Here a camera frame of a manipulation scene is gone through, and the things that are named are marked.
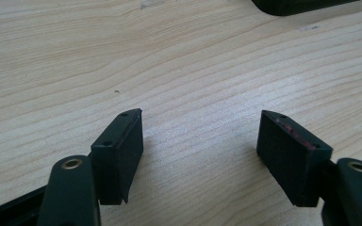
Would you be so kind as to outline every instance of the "black plastic part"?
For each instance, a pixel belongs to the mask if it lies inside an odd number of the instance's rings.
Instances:
[[[37,225],[101,225],[92,164],[88,157],[66,157],[52,167]]]
[[[357,0],[253,0],[258,8],[274,16],[289,16],[355,1]]]
[[[337,194],[350,225],[362,225],[362,161],[341,158],[337,162]]]
[[[320,196],[324,200],[321,211],[324,226],[349,226],[336,190],[337,165],[331,161],[321,168]]]
[[[317,206],[320,168],[332,154],[329,145],[291,118],[263,110],[256,149],[294,205]]]
[[[0,205],[0,225],[36,225],[45,186]]]
[[[91,146],[89,157],[102,205],[128,202],[128,192],[143,152],[141,112],[133,109],[117,116]]]

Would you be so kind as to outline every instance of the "black plastic mount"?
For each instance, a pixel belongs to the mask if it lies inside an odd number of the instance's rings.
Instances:
[[[258,8],[274,16],[289,16],[355,1],[358,0],[253,0]]]
[[[292,204],[317,206],[324,200],[326,226],[362,225],[362,161],[342,158],[291,118],[263,110],[257,154]]]
[[[143,152],[141,112],[121,113],[92,144],[89,156],[58,161],[47,186],[1,205],[0,225],[100,225],[98,200],[128,202]]]

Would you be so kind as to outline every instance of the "screw hole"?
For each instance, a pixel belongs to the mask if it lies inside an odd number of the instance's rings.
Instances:
[[[63,163],[63,165],[61,165],[61,167],[64,168],[65,170],[72,170],[79,167],[81,164],[82,160],[75,158],[66,161],[65,163]]]
[[[362,163],[359,162],[349,162],[348,166],[351,167],[353,170],[362,172]]]
[[[111,141],[105,141],[103,143],[104,146],[110,146],[111,144],[113,144],[113,142],[111,142]]]

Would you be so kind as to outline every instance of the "light wood surface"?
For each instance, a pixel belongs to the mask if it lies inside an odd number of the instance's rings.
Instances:
[[[362,1],[273,17],[250,0],[0,0],[0,204],[143,110],[130,201],[103,225],[321,225],[255,153],[260,111],[362,160]]]

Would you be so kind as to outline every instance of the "table surface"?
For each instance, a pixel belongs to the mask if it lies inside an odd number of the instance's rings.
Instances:
[[[0,204],[143,110],[128,204],[103,225],[321,225],[257,157],[262,109],[362,160],[362,1],[274,17],[250,0],[0,0]]]

